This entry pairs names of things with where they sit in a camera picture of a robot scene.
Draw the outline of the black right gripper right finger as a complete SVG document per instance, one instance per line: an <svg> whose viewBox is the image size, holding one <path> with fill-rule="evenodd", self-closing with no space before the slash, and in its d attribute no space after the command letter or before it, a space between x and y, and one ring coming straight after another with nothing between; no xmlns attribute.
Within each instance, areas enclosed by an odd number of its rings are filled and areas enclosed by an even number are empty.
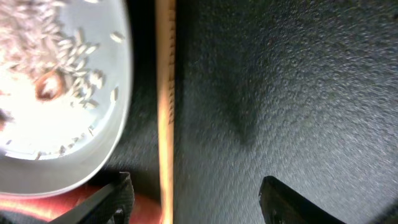
<svg viewBox="0 0 398 224"><path fill-rule="evenodd" d="M266 224L343 224L271 175L262 180L259 204Z"/></svg>

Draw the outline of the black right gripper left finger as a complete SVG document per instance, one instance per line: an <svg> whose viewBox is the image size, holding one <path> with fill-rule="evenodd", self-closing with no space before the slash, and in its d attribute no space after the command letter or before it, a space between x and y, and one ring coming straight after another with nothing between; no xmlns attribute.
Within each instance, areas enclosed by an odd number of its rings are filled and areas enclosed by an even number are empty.
<svg viewBox="0 0 398 224"><path fill-rule="evenodd" d="M134 189L128 172L88 197L50 224L129 224L134 205Z"/></svg>

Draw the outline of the wooden chopstick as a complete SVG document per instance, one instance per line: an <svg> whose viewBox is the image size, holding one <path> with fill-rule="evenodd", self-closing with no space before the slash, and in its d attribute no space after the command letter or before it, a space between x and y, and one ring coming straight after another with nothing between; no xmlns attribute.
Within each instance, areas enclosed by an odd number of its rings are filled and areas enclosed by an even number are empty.
<svg viewBox="0 0 398 224"><path fill-rule="evenodd" d="M162 223L174 222L176 0L155 0L157 125Z"/></svg>

